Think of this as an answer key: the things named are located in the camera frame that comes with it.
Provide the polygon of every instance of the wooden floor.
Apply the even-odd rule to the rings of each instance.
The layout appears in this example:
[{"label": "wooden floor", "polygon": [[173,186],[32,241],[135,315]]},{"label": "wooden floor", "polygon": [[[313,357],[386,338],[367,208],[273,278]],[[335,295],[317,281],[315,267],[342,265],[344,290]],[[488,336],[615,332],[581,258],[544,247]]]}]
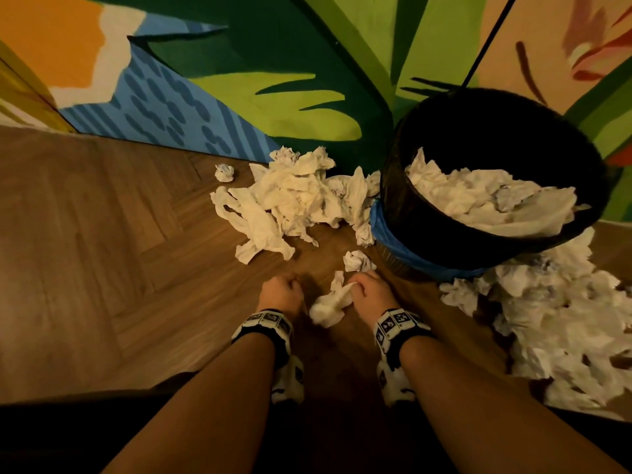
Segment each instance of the wooden floor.
[{"label": "wooden floor", "polygon": [[[291,238],[289,262],[264,252],[239,263],[245,237],[209,196],[223,160],[0,127],[0,402],[153,386],[220,352],[265,279],[292,269],[310,297],[328,290],[356,249],[353,232],[316,226],[320,248]],[[227,162],[232,186],[253,182],[246,162]],[[631,278],[631,258],[629,231],[600,224],[600,266]],[[505,355],[487,328],[439,302],[432,283],[386,276],[439,337],[502,375]],[[353,311],[328,331],[307,322],[298,331],[308,398],[381,402],[376,350]]]}]

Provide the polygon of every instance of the black trash can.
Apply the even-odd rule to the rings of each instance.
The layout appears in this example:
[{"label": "black trash can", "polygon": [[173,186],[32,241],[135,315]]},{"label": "black trash can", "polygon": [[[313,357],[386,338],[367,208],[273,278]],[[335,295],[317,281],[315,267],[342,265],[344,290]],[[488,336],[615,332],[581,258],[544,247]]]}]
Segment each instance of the black trash can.
[{"label": "black trash can", "polygon": [[[575,187],[590,209],[548,238],[508,238],[443,214],[415,190],[404,169],[423,147],[441,171],[504,169],[540,186]],[[442,93],[419,103],[396,128],[382,170],[384,219],[423,259],[447,268],[492,267],[574,238],[596,222],[610,190],[606,166],[586,136],[555,111],[518,94],[488,88]]]}]

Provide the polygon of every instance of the wristband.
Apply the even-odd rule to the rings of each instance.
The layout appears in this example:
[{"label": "wristband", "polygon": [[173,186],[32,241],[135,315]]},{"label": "wristband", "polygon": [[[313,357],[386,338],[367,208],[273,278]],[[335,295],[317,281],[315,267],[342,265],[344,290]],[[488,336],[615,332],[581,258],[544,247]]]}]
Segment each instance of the wristband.
[{"label": "wristband", "polygon": [[290,355],[289,340],[292,336],[292,323],[280,311],[266,309],[250,315],[237,328],[231,337],[232,342],[251,332],[258,332],[269,337],[274,343],[276,355],[274,357],[274,370],[285,366]]},{"label": "wristband", "polygon": [[419,316],[403,309],[386,310],[375,323],[373,334],[392,370],[401,366],[399,350],[404,342],[419,335],[435,337]]}]

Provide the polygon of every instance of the wall mural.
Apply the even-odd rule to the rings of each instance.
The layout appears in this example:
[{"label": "wall mural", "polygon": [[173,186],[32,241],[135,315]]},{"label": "wall mural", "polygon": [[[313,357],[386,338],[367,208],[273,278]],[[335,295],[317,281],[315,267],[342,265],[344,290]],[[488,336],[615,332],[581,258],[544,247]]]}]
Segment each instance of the wall mural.
[{"label": "wall mural", "polygon": [[[265,162],[382,164],[394,123],[459,86],[507,0],[0,0],[0,123]],[[564,114],[632,222],[632,3],[517,0],[470,86]]]}]

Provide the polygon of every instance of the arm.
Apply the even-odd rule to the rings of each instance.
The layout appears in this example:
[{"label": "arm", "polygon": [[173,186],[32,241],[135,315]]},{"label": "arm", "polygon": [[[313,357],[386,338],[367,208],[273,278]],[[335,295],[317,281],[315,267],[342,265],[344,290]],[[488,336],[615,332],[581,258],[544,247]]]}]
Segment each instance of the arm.
[{"label": "arm", "polygon": [[[264,283],[257,311],[290,320],[303,306],[293,274]],[[274,344],[244,335],[196,375],[125,446],[104,474],[249,473],[264,435]]]},{"label": "arm", "polygon": [[[399,307],[375,272],[352,281],[353,302],[371,329],[384,311]],[[544,406],[435,339],[408,339],[399,359],[462,473],[627,472]]]}]

